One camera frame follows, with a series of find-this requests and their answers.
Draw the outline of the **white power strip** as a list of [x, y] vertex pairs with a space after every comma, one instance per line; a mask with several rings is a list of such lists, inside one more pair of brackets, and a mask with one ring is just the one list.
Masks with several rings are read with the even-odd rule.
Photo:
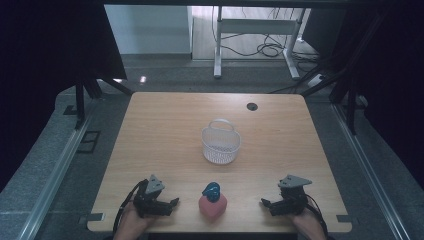
[[308, 86], [309, 87], [314, 87], [317, 84], [321, 83], [324, 79], [326, 78], [325, 75], [322, 74], [317, 74], [316, 76], [314, 76], [309, 82], [308, 82]]

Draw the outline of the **person's right hand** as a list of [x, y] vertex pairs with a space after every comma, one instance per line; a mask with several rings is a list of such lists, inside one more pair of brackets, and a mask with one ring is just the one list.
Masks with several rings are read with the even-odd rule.
[[300, 214], [289, 214], [287, 218], [307, 240], [327, 240], [323, 221], [314, 207], [308, 206]]

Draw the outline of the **white plastic basket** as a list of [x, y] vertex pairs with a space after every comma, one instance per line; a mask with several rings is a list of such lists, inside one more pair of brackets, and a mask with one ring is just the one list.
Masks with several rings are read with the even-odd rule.
[[203, 156], [213, 164], [226, 165], [233, 162], [241, 146], [241, 136], [232, 122], [217, 118], [202, 129]]

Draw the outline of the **grey metal rail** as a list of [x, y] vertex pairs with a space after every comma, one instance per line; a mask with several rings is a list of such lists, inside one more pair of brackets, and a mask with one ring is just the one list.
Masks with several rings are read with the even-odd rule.
[[34, 240], [42, 222], [56, 196], [56, 193], [64, 179], [64, 176], [70, 166], [70, 163], [76, 153], [87, 127], [93, 119], [94, 111], [89, 110], [86, 118], [79, 124], [79, 128], [71, 132], [64, 149], [59, 155], [54, 168], [47, 179], [37, 201], [35, 202], [29, 216], [26, 219], [24, 226], [17, 240]]
[[349, 129], [346, 123], [347, 117], [342, 107], [332, 104], [331, 108], [394, 238], [396, 240], [411, 240], [398, 211], [381, 184], [357, 136]]

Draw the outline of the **dark curtain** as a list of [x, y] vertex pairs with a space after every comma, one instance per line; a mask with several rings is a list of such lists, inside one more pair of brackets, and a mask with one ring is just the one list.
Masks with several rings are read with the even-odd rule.
[[332, 102], [367, 100], [364, 115], [424, 188], [424, 0], [351, 0], [314, 9], [311, 36], [335, 42]]
[[0, 192], [38, 139], [57, 95], [124, 79], [105, 7], [94, 0], [0, 0]]

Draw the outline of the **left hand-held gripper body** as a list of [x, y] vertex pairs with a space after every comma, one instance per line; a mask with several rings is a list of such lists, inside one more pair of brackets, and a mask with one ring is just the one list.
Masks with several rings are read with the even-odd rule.
[[157, 200], [163, 189], [164, 185], [154, 174], [138, 184], [133, 204], [141, 218], [145, 215], [164, 215], [166, 208]]

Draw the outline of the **person's left hand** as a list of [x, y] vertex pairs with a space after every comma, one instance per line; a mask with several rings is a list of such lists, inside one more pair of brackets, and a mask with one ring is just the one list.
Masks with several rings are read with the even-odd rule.
[[156, 218], [151, 216], [141, 218], [133, 202], [130, 201], [123, 209], [113, 240], [137, 240], [155, 220]]

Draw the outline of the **black metal stand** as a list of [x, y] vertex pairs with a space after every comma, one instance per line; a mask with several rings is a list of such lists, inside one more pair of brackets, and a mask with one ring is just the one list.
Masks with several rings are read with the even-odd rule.
[[[128, 96], [131, 96], [134, 93], [133, 90], [122, 85], [120, 79], [104, 77], [100, 80]], [[81, 129], [83, 124], [86, 122], [84, 93], [87, 92], [91, 99], [100, 99], [103, 94], [99, 83], [100, 80], [95, 78], [88, 78], [84, 80], [78, 80], [75, 84], [75, 109], [72, 109], [70, 106], [68, 106], [64, 114], [76, 115], [77, 121], [75, 128], [77, 130]]]
[[339, 104], [344, 98], [347, 98], [345, 123], [353, 135], [356, 134], [354, 117], [358, 93], [358, 65], [360, 60], [363, 59], [368, 45], [382, 24], [383, 19], [383, 14], [375, 12], [361, 21], [357, 20], [357, 29], [345, 41], [344, 46], [312, 69], [313, 73], [318, 73], [322, 69], [333, 69], [333, 74], [317, 85], [300, 93], [301, 96], [308, 97], [335, 83], [328, 99], [331, 103]]

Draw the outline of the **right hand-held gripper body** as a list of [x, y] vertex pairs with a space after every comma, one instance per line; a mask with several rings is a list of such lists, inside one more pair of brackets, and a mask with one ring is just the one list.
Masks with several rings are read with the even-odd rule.
[[283, 178], [278, 184], [283, 200], [277, 204], [276, 213], [299, 215], [308, 204], [304, 187], [311, 183], [311, 180], [294, 175]]

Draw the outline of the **blue toy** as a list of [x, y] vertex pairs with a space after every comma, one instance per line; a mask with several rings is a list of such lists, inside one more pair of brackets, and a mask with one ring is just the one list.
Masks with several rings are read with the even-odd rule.
[[221, 188], [217, 182], [210, 182], [202, 191], [202, 195], [211, 203], [215, 203], [220, 199]]

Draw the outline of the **pink heart-shaped block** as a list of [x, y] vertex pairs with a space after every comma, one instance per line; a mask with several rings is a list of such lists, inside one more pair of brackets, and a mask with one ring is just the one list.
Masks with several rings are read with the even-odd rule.
[[216, 202], [210, 202], [206, 196], [202, 196], [198, 201], [201, 214], [210, 221], [217, 220], [226, 210], [227, 198], [221, 194]]

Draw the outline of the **white desk frame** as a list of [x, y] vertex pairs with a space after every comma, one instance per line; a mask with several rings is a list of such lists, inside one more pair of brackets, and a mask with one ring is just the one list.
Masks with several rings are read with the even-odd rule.
[[[212, 25], [215, 40], [213, 76], [222, 76], [222, 50], [227, 49], [240, 56], [282, 56], [291, 77], [300, 78], [298, 69], [293, 59], [294, 47], [306, 14], [305, 8], [292, 8], [289, 17], [279, 16], [280, 8], [273, 8], [266, 19], [255, 18], [224, 18], [223, 7], [217, 9], [216, 24]], [[263, 36], [264, 41], [253, 53], [241, 53], [235, 49], [224, 46], [222, 41], [239, 36]]]

